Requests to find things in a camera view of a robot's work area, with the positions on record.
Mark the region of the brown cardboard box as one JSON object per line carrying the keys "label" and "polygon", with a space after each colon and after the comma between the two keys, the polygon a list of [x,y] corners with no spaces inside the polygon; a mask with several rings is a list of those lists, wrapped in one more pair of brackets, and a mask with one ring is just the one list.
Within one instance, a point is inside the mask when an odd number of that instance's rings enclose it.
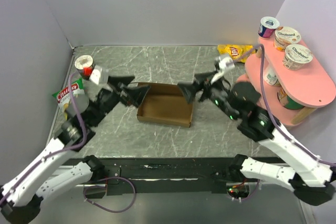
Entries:
{"label": "brown cardboard box", "polygon": [[140,122],[189,128],[192,124],[193,104],[188,104],[177,85],[138,82],[138,87],[150,89],[137,111]]}

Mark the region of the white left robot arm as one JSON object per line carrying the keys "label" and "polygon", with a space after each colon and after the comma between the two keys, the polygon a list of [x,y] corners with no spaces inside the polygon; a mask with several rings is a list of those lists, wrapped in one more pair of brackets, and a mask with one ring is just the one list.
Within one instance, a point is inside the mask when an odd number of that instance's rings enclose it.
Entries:
{"label": "white left robot arm", "polygon": [[67,121],[19,175],[1,186],[1,214],[9,223],[30,223],[50,200],[79,184],[104,180],[105,167],[94,155],[56,177],[52,174],[94,137],[92,127],[98,126],[118,103],[136,108],[141,105],[150,86],[130,87],[133,79],[108,77],[108,88],[102,88],[95,101],[85,94],[75,96],[73,83],[68,83],[71,103],[66,110]]}

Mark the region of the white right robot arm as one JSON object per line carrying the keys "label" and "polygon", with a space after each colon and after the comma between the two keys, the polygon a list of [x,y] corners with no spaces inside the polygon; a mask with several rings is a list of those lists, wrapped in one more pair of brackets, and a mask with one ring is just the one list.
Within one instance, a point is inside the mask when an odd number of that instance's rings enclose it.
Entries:
{"label": "white right robot arm", "polygon": [[280,157],[285,166],[257,161],[237,154],[224,171],[224,177],[235,181],[246,178],[264,180],[294,193],[301,201],[319,206],[335,194],[335,164],[325,164],[299,143],[281,122],[258,106],[261,97],[250,82],[241,81],[225,87],[227,80],[217,72],[196,74],[193,82],[179,82],[187,103],[198,92],[199,102],[210,100],[230,119],[240,120],[237,129],[246,137]]}

